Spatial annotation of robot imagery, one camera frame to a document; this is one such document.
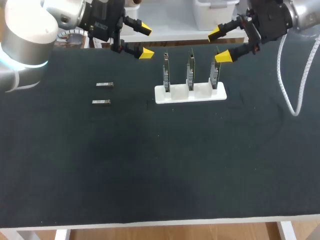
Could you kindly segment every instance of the cable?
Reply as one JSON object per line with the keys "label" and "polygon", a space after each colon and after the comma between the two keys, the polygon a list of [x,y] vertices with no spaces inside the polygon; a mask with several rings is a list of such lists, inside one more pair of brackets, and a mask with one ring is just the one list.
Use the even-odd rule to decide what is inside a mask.
{"label": "cable", "polygon": [[298,95],[298,103],[297,103],[297,107],[296,107],[295,111],[294,111],[294,109],[293,109],[293,107],[292,107],[292,105],[290,103],[288,94],[286,92],[286,89],[285,89],[285,86],[284,86],[284,84],[282,82],[282,77],[281,77],[281,55],[282,55],[282,50],[284,48],[284,44],[285,44],[286,38],[287,38],[287,35],[284,35],[282,37],[282,39],[281,39],[281,43],[280,43],[280,47],[279,47],[279,51],[278,51],[278,56],[277,56],[277,60],[276,60],[276,71],[277,71],[277,75],[278,75],[279,85],[280,85],[281,91],[283,93],[285,102],[286,102],[286,104],[287,104],[287,106],[289,108],[289,111],[294,117],[297,117],[300,114],[302,103],[303,103],[303,100],[304,100],[304,91],[305,91],[305,85],[306,85],[306,81],[307,81],[307,78],[308,78],[309,70],[310,70],[312,62],[314,60],[314,57],[316,55],[316,52],[318,50],[318,47],[320,45],[320,35],[316,39],[315,44],[314,44],[314,46],[313,46],[313,48],[312,48],[312,50],[310,52],[308,61],[306,62],[306,65],[305,65],[305,69],[304,69],[303,76],[302,76],[301,83],[300,83],[300,89],[299,89],[299,95]]}
{"label": "cable", "polygon": [[82,29],[72,29],[72,30],[67,30],[67,31],[63,31],[61,33],[58,34],[57,39],[63,38],[66,35],[69,34],[80,34],[82,36],[88,37],[88,32]]}

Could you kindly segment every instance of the shelf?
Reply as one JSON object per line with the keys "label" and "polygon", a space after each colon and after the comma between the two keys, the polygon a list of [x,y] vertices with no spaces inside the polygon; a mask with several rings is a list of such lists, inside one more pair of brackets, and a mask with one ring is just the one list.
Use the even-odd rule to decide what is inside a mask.
{"label": "shelf", "polygon": [[[143,1],[139,9],[139,19],[147,24],[152,33],[121,35],[126,42],[166,42],[206,40],[211,31],[199,31],[196,26],[190,0]],[[224,38],[244,38],[245,32],[235,29]]]}

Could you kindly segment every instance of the white table edge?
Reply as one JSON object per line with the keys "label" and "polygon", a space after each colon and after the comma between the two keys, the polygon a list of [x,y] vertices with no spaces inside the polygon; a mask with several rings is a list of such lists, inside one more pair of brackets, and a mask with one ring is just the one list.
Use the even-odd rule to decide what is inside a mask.
{"label": "white table edge", "polygon": [[312,220],[320,220],[320,214],[297,215],[297,216],[262,216],[262,217],[244,217],[244,218],[146,221],[146,222],[132,222],[132,223],[107,223],[107,224],[87,224],[87,225],[16,227],[16,228],[0,228],[0,230],[14,230],[14,231],[39,231],[39,230],[61,230],[61,229],[76,230],[76,229],[104,229],[104,228],[206,225],[206,224],[244,224],[244,223],[267,223],[267,222],[312,221]]}

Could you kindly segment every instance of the black table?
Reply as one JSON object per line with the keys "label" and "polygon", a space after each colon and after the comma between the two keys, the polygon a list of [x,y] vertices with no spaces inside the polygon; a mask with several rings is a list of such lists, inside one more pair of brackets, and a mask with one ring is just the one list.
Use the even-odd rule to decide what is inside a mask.
{"label": "black table", "polygon": [[[284,48],[294,105],[313,43]],[[153,48],[146,61],[56,49],[37,87],[0,96],[0,228],[320,214],[320,54],[294,118],[278,46],[222,66],[227,100],[169,105],[154,101],[163,53],[182,84],[191,47]],[[196,82],[216,47],[193,46]],[[92,105],[101,99],[112,107]]]}

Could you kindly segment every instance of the plastic container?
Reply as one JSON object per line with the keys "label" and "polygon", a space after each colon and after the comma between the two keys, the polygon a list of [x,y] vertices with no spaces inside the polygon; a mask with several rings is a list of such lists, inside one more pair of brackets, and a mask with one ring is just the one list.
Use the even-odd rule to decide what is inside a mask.
{"label": "plastic container", "polygon": [[214,30],[219,24],[232,20],[240,0],[193,0],[193,15],[201,31]]}
{"label": "plastic container", "polygon": [[[125,7],[125,13],[127,16],[129,16],[132,19],[138,19],[138,13],[139,13],[140,4],[135,4],[133,6],[126,6]],[[121,35],[135,35],[137,32],[134,31],[132,27],[123,25],[121,30]]]}

